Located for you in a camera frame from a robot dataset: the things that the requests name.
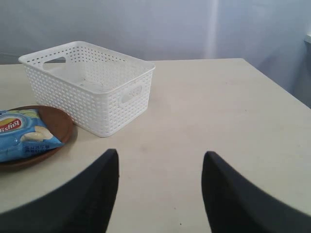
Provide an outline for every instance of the brown plate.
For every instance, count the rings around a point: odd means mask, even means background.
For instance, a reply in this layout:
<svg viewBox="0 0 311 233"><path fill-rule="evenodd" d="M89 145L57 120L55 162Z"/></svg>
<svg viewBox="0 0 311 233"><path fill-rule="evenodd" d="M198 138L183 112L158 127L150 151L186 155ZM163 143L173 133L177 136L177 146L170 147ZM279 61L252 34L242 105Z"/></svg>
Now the brown plate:
<svg viewBox="0 0 311 233"><path fill-rule="evenodd" d="M63 143L66 143L70 139L72 135L73 123L71 117L64 111L57 108L42 105L24 106L14 108L11 110L21 110L21 109L38 109L38 113L41 119L47 125L48 130L55 137L57 137ZM58 147L49 150L48 152L35 155L26 159L18 159L10 162L1 162L0 170L19 169L39 163L42 160L45 160L46 158L55 154L60 149L62 149L62 147Z"/></svg>

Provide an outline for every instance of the wall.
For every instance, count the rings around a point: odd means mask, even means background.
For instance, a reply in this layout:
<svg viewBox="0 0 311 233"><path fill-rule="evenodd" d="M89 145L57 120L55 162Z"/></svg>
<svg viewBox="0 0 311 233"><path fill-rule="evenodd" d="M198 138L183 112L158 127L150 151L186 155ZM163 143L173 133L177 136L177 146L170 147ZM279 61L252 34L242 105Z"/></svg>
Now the wall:
<svg viewBox="0 0 311 233"><path fill-rule="evenodd" d="M0 63L84 40L145 60L242 57L293 92L310 9L310 0L2 0Z"/></svg>

